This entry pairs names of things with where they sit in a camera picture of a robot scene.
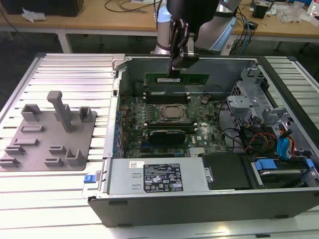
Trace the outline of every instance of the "power supply label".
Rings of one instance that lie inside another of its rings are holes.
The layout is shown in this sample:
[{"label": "power supply label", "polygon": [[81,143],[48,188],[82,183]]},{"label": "power supply label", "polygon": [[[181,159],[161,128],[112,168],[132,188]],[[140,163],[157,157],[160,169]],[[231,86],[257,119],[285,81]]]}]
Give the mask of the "power supply label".
[{"label": "power supply label", "polygon": [[143,171],[145,192],[162,193],[183,191],[179,163],[145,164]]}]

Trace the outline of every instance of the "cpu socket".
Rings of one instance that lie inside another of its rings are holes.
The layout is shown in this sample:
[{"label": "cpu socket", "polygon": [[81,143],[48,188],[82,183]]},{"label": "cpu socket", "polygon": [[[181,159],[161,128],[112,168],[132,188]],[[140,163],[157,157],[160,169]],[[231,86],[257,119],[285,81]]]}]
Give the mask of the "cpu socket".
[{"label": "cpu socket", "polygon": [[186,107],[180,104],[159,106],[161,121],[184,121],[187,119]]}]

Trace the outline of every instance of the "screw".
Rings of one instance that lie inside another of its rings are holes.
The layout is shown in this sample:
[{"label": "screw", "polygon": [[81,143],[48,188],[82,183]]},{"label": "screw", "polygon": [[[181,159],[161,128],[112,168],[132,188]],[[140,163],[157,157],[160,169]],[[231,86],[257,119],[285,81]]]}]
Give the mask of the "screw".
[{"label": "screw", "polygon": [[212,183],[213,182],[213,178],[210,175],[206,175],[206,180],[208,183]]}]

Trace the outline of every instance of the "blue latch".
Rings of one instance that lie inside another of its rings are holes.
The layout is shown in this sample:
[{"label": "blue latch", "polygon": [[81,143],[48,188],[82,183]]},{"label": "blue latch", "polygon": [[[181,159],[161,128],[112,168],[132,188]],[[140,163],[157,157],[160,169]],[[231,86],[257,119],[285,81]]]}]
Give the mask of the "blue latch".
[{"label": "blue latch", "polygon": [[277,169],[277,166],[273,159],[258,159],[257,162],[255,162],[255,166],[257,170],[269,170],[269,169]]},{"label": "blue latch", "polygon": [[307,163],[309,169],[313,168],[315,166],[314,162],[311,159],[309,159],[309,158],[306,159],[306,163]]},{"label": "blue latch", "polygon": [[277,153],[279,156],[283,157],[285,160],[289,160],[289,158],[287,157],[289,144],[290,144],[289,139],[284,137],[278,138]]},{"label": "blue latch", "polygon": [[85,175],[84,183],[96,183],[96,175]]}]

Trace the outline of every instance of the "motherboard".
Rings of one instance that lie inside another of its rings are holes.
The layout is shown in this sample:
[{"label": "motherboard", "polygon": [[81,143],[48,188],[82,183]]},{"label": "motherboard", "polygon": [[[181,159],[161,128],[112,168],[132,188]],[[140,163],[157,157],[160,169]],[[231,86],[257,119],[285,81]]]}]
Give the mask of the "motherboard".
[{"label": "motherboard", "polygon": [[125,158],[197,157],[227,151],[216,122],[218,103],[203,103],[202,95],[190,95],[187,104],[147,104],[142,97],[122,96]]}]

